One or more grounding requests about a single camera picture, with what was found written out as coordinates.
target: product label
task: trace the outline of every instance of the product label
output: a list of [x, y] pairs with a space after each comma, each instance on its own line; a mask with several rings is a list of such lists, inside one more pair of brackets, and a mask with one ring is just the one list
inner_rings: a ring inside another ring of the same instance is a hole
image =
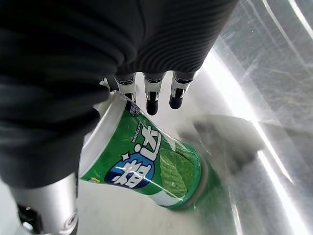
[[82, 177], [136, 190], [169, 207], [187, 200], [199, 178], [195, 150], [160, 131], [130, 101], [106, 149]]

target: stainless steel sink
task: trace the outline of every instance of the stainless steel sink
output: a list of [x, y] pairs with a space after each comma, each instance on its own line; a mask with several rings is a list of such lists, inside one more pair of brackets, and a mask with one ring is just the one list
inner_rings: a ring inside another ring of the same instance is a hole
[[[313, 234], [312, 27], [312, 1], [241, 0], [182, 107], [168, 105], [168, 72], [151, 117], [192, 143], [215, 181], [176, 211], [125, 188], [80, 182], [78, 235]], [[142, 74], [136, 83], [145, 110]], [[1, 207], [11, 208], [9, 200]]]

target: blue logo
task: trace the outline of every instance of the blue logo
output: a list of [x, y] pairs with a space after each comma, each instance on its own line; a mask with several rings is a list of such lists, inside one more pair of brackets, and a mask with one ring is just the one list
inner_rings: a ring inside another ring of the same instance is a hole
[[154, 161], [160, 149], [161, 133], [152, 130], [151, 126], [145, 128], [142, 123], [138, 126], [140, 125], [143, 143], [134, 146], [133, 154], [127, 152], [121, 155], [122, 159], [106, 174], [104, 178], [106, 183], [135, 189], [145, 187], [151, 182], [155, 173]]

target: ribbed black fabric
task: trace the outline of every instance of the ribbed black fabric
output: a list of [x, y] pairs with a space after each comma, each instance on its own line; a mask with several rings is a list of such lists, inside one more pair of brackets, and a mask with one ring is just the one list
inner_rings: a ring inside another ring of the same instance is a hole
[[198, 70], [236, 3], [236, 0], [164, 1], [157, 30], [143, 42], [136, 60], [120, 66], [117, 73]]
[[235, 0], [0, 0], [0, 175], [77, 172], [106, 75], [197, 70]]

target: robotic hand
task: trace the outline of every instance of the robotic hand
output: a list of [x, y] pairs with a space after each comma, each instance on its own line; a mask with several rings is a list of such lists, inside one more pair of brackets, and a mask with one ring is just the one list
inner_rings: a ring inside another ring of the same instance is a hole
[[170, 105], [182, 103], [237, 0], [1, 0], [0, 176], [23, 226], [76, 234], [84, 135], [97, 123], [99, 85], [116, 75], [135, 100], [145, 75], [147, 110], [157, 112], [164, 73]]

